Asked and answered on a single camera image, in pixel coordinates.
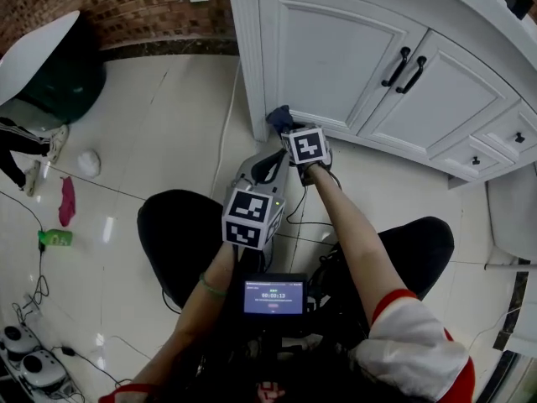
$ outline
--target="wrist band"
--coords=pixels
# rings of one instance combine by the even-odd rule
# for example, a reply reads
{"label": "wrist band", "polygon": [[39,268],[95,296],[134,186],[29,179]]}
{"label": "wrist band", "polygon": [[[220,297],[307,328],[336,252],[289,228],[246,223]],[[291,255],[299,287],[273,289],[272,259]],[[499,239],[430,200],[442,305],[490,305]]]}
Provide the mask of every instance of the wrist band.
{"label": "wrist band", "polygon": [[211,293],[214,294],[215,296],[219,296],[219,297],[225,297],[225,296],[227,296],[227,291],[219,291],[219,290],[215,290],[215,289],[212,288],[209,284],[206,283],[206,281],[205,281],[205,273],[201,273],[201,274],[200,274],[200,282],[201,282],[201,284],[205,287],[206,290],[208,290],[209,292],[211,292]]}

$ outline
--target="cabinet drawer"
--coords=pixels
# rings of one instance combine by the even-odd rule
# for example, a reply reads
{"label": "cabinet drawer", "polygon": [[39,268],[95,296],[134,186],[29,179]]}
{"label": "cabinet drawer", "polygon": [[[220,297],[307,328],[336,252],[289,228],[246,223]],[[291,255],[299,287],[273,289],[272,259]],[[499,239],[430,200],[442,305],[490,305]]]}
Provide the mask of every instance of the cabinet drawer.
{"label": "cabinet drawer", "polygon": [[513,161],[472,136],[438,154],[432,161],[457,170],[469,181],[480,179],[513,164]]}
{"label": "cabinet drawer", "polygon": [[474,136],[517,162],[537,145],[537,115],[521,100]]}

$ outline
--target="pink cloth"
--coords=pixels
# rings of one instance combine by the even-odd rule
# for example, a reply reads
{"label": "pink cloth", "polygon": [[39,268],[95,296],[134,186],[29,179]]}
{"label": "pink cloth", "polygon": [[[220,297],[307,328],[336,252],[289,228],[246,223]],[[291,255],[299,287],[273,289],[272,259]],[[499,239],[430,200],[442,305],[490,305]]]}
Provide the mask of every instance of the pink cloth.
{"label": "pink cloth", "polygon": [[63,199],[60,206],[60,224],[64,227],[69,225],[70,219],[76,214],[75,187],[69,177],[61,178],[64,185],[61,187]]}

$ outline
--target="white sneaker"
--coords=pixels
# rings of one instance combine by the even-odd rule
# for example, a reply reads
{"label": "white sneaker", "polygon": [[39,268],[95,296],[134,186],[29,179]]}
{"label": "white sneaker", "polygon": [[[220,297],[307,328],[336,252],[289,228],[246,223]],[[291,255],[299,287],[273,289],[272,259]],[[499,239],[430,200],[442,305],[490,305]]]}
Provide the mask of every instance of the white sneaker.
{"label": "white sneaker", "polygon": [[60,157],[60,151],[64,147],[67,138],[69,137],[69,127],[62,125],[60,129],[50,137],[50,151],[47,154],[47,159],[51,164],[54,164],[58,157]]}
{"label": "white sneaker", "polygon": [[23,186],[23,191],[28,197],[34,196],[35,182],[37,181],[37,175],[39,174],[40,168],[41,163],[36,160],[32,164],[32,167],[24,172],[24,175],[26,176],[26,183]]}

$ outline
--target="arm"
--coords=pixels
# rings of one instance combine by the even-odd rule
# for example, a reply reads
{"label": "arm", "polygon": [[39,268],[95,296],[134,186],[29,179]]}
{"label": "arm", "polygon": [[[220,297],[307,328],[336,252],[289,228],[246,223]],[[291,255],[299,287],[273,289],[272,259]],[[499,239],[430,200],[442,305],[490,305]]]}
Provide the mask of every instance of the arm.
{"label": "arm", "polygon": [[352,281],[371,326],[377,304],[393,290],[405,289],[406,285],[392,265],[373,226],[339,189],[328,172],[319,165],[312,165],[307,171],[334,225]]}
{"label": "arm", "polygon": [[[205,272],[206,283],[215,290],[227,291],[234,265],[233,248],[231,244],[224,243]],[[211,293],[198,282],[186,301],[173,334],[132,383],[164,384],[185,349],[211,332],[225,300],[226,297]]]}

